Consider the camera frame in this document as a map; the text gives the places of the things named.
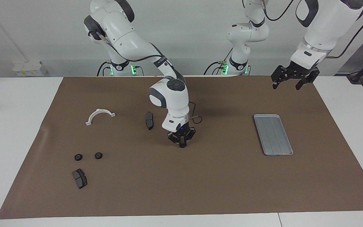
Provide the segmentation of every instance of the black brake pad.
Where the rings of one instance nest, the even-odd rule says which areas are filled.
[[[147,124],[148,130],[152,130],[154,128],[154,116],[151,112],[147,112],[147,117],[145,118],[145,123]]]
[[[88,184],[88,180],[86,180],[86,176],[82,169],[72,171],[72,175],[74,176],[75,182],[77,183],[79,189],[85,187]]]

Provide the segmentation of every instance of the brown mat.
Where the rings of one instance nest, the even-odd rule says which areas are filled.
[[[181,149],[161,128],[167,111],[149,101],[158,80],[63,79],[0,218],[363,210],[363,170],[313,85],[187,78],[204,120]],[[86,126],[98,108],[117,116]],[[265,113],[281,116],[293,156],[262,153],[253,115]],[[88,178],[81,190],[78,168]]]

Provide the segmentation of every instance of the white plastic part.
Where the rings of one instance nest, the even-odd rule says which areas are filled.
[[[189,120],[188,91],[187,87],[183,91],[171,90],[167,87],[168,81],[167,78],[161,79],[151,88],[160,93],[166,102],[168,114],[162,123],[162,128],[176,132],[179,124],[184,125]],[[150,95],[150,99],[154,105],[161,106],[161,101],[158,98]]]
[[[330,51],[317,50],[312,48],[305,41],[302,41],[295,53],[291,56],[291,61],[305,69],[311,69],[315,64],[324,60],[328,53],[330,53]]]
[[[246,0],[245,6],[245,15],[249,20],[256,24],[264,20],[265,15],[262,10],[261,0]]]
[[[319,0],[318,3],[319,10],[304,38],[317,49],[332,50],[354,25],[363,7],[351,9],[342,1],[332,0]]]
[[[97,109],[95,112],[93,112],[90,116],[89,116],[89,121],[86,122],[86,125],[92,125],[92,119],[98,115],[98,114],[103,114],[103,113],[107,113],[109,114],[111,117],[114,117],[116,114],[112,113],[110,111],[108,111],[107,109]]]
[[[152,56],[146,59],[152,63],[161,59],[157,49],[136,32],[117,2],[111,2],[101,7],[104,4],[104,0],[94,1],[96,3],[91,4],[91,17],[99,23],[106,36],[101,37],[102,40],[95,40],[92,37],[90,39],[94,43],[105,47],[113,63],[120,64],[126,59],[138,61],[147,56]],[[129,69],[122,75],[117,70],[113,70],[113,72],[115,76],[124,76],[125,73],[129,72]],[[163,76],[177,79],[176,72],[169,60],[164,61],[158,66],[158,69]],[[162,127],[168,131],[176,132],[179,124],[184,125],[189,120],[188,92],[187,88],[183,91],[169,89],[166,85],[168,81],[168,78],[161,79],[158,83],[152,85],[151,88],[156,89],[160,96],[165,99],[166,108],[168,109],[168,114]],[[161,101],[157,97],[150,95],[150,100],[154,105],[162,107]]]
[[[244,64],[250,56],[248,43],[261,42],[267,39],[270,29],[266,23],[260,27],[255,27],[252,23],[260,24],[265,20],[261,0],[246,0],[245,15],[251,23],[238,23],[228,29],[227,38],[233,45],[231,58],[234,62]],[[228,74],[241,75],[246,67],[236,69],[229,61]]]

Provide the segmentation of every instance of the black round part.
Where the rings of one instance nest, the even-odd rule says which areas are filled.
[[[173,91],[184,91],[186,85],[180,79],[171,79],[167,82],[167,88]]]
[[[96,159],[101,159],[103,157],[103,154],[101,153],[101,152],[97,152],[96,154],[95,154],[95,158]]]
[[[82,154],[76,154],[74,158],[75,158],[75,161],[81,161]]]

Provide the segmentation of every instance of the black rubber grommet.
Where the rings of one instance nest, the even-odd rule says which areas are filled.
[[[82,159],[82,154],[76,154],[74,157],[75,161],[81,161]]]
[[[101,153],[101,152],[97,152],[96,154],[95,154],[95,158],[96,159],[101,159],[103,157],[103,154]]]

